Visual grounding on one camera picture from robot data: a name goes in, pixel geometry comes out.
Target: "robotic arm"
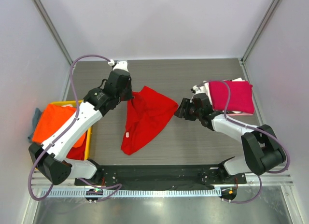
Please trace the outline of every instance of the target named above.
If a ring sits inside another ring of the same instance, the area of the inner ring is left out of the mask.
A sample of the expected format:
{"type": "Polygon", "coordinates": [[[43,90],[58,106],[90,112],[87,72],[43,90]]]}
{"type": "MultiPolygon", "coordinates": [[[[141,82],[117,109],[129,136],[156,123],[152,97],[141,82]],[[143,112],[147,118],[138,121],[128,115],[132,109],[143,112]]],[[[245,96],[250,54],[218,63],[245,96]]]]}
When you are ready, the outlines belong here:
{"type": "Polygon", "coordinates": [[[218,173],[223,178],[238,173],[253,172],[256,175],[271,170],[286,160],[282,147],[267,135],[265,131],[275,137],[275,133],[268,125],[252,126],[232,118],[226,118],[222,111],[214,111],[210,99],[203,91],[202,86],[194,86],[191,99],[183,98],[175,116],[185,120],[198,119],[201,124],[212,130],[221,132],[242,143],[244,156],[236,156],[219,164],[218,173]]]}
{"type": "Polygon", "coordinates": [[[44,149],[57,139],[53,147],[48,149],[37,165],[37,169],[54,185],[67,178],[85,178],[92,184],[102,178],[102,169],[92,161],[67,159],[66,156],[74,143],[108,111],[113,110],[121,101],[132,99],[131,76],[127,70],[126,61],[118,61],[111,71],[104,88],[94,88],[84,97],[78,111],[50,138],[41,145],[33,143],[29,147],[30,156],[34,163],[44,149]]]}

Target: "floor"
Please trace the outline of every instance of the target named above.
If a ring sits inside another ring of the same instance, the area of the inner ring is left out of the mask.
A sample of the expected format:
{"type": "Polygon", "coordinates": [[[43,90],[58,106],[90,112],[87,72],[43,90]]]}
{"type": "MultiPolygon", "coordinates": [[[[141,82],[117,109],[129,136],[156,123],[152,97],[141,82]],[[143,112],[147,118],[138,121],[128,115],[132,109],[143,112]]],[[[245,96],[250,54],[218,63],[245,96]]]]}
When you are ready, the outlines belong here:
{"type": "MultiPolygon", "coordinates": [[[[239,187],[248,200],[258,187],[239,187]]],[[[280,186],[264,186],[246,204],[218,197],[123,198],[90,204],[84,198],[47,198],[39,202],[34,224],[292,224],[280,186]]]]}
{"type": "MultiPolygon", "coordinates": [[[[78,63],[74,72],[78,98],[99,86],[110,70],[104,61],[78,63]]],[[[128,70],[134,91],[146,85],[177,103],[190,98],[190,89],[203,80],[243,77],[237,59],[132,60],[128,70]]],[[[74,100],[71,90],[67,100],[74,100]]],[[[239,120],[257,124],[255,115],[239,120]]],[[[126,103],[122,102],[93,126],[90,158],[105,165],[217,164],[243,154],[241,144],[230,137],[204,128],[199,121],[174,116],[154,140],[129,156],[120,149],[125,124],[126,103]]]]}

